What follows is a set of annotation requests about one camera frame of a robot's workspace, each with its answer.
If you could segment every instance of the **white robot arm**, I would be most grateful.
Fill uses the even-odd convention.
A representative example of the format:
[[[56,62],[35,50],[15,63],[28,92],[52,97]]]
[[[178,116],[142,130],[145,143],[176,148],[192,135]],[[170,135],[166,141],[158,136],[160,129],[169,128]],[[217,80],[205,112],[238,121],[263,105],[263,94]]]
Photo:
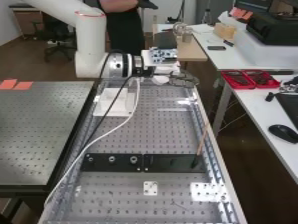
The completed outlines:
[[[79,77],[98,77],[105,56],[105,14],[79,0],[24,0],[76,28],[76,73]]]
[[[154,71],[158,74],[178,72],[178,64],[166,66],[152,64],[149,51],[142,51],[142,56],[112,53],[106,59],[106,17],[100,9],[89,7],[79,0],[24,0],[24,2],[76,28],[77,77],[98,78],[102,66],[105,66],[102,78],[125,78],[132,75],[146,77],[152,76]]]

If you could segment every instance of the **metal table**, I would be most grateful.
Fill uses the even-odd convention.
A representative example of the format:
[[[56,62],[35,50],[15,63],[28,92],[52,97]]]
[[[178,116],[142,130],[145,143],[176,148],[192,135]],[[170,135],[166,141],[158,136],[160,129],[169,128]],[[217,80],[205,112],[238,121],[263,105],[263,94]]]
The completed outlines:
[[[101,88],[116,86],[105,83]],[[71,160],[98,119],[90,108]],[[124,118],[108,117],[96,136]],[[206,114],[196,89],[141,85],[140,103],[129,123],[89,153],[194,154]],[[205,173],[82,172],[81,162],[45,207],[40,223],[246,223],[212,129],[202,151]],[[158,194],[144,195],[144,182]]]
[[[47,193],[93,82],[35,82],[27,91],[0,91],[0,196]]]

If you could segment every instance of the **red tray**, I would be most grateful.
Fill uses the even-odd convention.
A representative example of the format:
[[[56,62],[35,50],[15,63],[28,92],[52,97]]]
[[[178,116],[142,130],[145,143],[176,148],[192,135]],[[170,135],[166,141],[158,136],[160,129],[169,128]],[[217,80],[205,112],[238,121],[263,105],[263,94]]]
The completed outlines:
[[[255,82],[238,70],[222,71],[221,75],[233,89],[254,89]]]
[[[271,75],[262,70],[242,71],[246,76],[254,81],[255,87],[259,89],[279,88],[281,83],[271,77]]]

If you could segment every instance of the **white cable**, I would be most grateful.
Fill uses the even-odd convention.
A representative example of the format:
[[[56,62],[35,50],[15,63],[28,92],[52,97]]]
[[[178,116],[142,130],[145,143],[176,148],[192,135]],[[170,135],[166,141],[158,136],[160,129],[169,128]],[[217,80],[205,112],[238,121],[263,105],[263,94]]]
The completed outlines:
[[[235,121],[238,121],[243,116],[246,115],[246,113],[243,113],[238,118],[235,118],[228,125],[225,125],[225,127],[220,130],[220,132],[225,129],[225,128],[228,128],[228,126],[230,125],[230,124],[233,124]]]
[[[126,120],[125,120],[125,121],[124,121],[124,122],[114,128],[114,129],[112,129],[109,132],[106,132],[104,135],[101,135],[98,138],[96,138],[96,139],[94,139],[94,140],[85,146],[85,148],[82,149],[80,155],[77,156],[76,160],[73,161],[72,165],[69,166],[69,168],[68,168],[65,174],[63,175],[63,177],[61,177],[59,183],[56,184],[53,190],[51,191],[49,196],[48,196],[48,198],[47,198],[47,200],[45,200],[45,202],[44,202],[44,207],[45,207],[45,205],[48,204],[48,201],[49,201],[49,199],[52,198],[53,193],[56,192],[59,186],[61,185],[63,180],[65,179],[67,175],[69,174],[69,172],[71,172],[72,168],[75,167],[77,161],[81,159],[82,155],[85,154],[85,151],[89,149],[89,147],[90,147],[96,142],[98,142],[104,137],[106,137],[106,136],[108,136],[110,133],[113,133],[118,128],[121,128],[121,127],[129,122],[129,120],[132,119],[133,114],[134,114],[136,109],[137,109],[138,98],[140,98],[140,79],[136,79],[136,82],[137,82],[137,96],[136,96],[136,104],[134,104],[134,108],[133,108],[132,114],[129,115],[128,119],[126,119]]]

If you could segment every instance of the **black mouse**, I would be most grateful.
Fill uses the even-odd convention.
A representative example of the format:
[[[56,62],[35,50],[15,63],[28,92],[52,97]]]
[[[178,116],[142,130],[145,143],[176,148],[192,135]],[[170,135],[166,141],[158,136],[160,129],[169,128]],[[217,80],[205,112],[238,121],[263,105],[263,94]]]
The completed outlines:
[[[277,124],[269,127],[269,131],[281,139],[291,142],[293,144],[298,143],[298,134],[297,132],[285,125]]]

